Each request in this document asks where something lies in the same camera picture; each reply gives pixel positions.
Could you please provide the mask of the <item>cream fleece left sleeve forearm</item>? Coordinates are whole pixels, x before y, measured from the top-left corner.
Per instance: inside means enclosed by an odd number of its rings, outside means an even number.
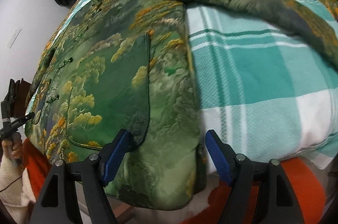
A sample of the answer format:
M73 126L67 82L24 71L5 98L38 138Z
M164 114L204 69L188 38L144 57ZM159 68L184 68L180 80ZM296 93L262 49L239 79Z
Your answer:
M1 160L1 201L6 207L16 209L36 203L27 169L14 167L5 156Z

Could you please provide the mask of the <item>person's left hand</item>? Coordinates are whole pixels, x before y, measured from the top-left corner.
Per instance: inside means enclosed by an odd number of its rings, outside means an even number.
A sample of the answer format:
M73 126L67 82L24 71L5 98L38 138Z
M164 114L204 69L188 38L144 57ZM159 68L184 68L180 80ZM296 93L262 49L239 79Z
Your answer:
M3 155L7 159L22 158L22 138L20 133L14 133L11 139L2 141Z

